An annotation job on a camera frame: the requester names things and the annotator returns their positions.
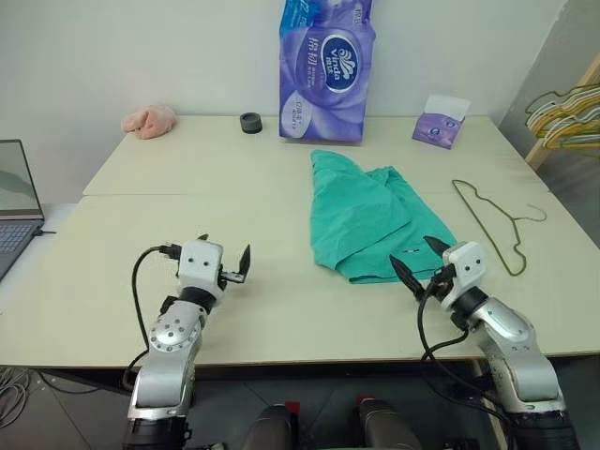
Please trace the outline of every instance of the black tape roll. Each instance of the black tape roll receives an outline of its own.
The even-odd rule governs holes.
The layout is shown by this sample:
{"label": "black tape roll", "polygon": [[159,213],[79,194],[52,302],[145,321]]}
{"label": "black tape roll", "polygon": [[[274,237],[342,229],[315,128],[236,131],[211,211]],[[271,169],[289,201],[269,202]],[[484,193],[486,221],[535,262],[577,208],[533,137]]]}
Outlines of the black tape roll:
{"label": "black tape roll", "polygon": [[242,131],[247,134],[256,134],[263,131],[261,115],[255,112],[245,112],[240,115],[240,125],[242,126]]}

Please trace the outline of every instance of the green cloth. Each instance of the green cloth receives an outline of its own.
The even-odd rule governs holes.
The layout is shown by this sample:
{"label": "green cloth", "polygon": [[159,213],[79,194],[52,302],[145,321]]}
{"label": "green cloth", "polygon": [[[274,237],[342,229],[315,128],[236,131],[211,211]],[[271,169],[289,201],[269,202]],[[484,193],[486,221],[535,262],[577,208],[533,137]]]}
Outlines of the green cloth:
{"label": "green cloth", "polygon": [[317,264],[351,283],[398,281],[389,255],[419,279],[431,278],[442,259],[423,240],[456,239],[393,167],[363,172],[348,158],[315,150],[310,244]]}

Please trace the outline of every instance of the purple tissue package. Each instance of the purple tissue package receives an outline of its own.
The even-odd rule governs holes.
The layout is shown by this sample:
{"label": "purple tissue package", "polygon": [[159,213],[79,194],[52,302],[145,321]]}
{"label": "purple tissue package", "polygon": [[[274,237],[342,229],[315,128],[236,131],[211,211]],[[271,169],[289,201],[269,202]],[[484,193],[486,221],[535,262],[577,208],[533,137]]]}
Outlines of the purple tissue package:
{"label": "purple tissue package", "polygon": [[419,117],[412,138],[449,150],[457,138],[461,125],[462,122],[447,115],[425,112]]}
{"label": "purple tissue package", "polygon": [[286,0],[279,135],[360,142],[375,32],[371,0]]}

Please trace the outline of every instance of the pink cloth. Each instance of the pink cloth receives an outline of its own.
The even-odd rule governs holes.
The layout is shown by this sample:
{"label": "pink cloth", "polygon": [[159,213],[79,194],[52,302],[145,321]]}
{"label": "pink cloth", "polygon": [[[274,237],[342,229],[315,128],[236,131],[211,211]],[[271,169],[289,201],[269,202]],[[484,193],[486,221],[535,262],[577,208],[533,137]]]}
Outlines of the pink cloth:
{"label": "pink cloth", "polygon": [[168,106],[150,105],[125,117],[121,129],[134,131],[140,139],[152,139],[171,131],[176,121],[175,112]]}

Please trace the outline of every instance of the laptop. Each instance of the laptop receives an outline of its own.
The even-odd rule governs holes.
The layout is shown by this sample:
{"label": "laptop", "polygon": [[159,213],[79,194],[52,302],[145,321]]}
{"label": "laptop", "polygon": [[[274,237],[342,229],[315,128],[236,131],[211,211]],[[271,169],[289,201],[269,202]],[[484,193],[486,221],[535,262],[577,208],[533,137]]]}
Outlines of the laptop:
{"label": "laptop", "polygon": [[0,141],[0,279],[44,224],[21,141]]}

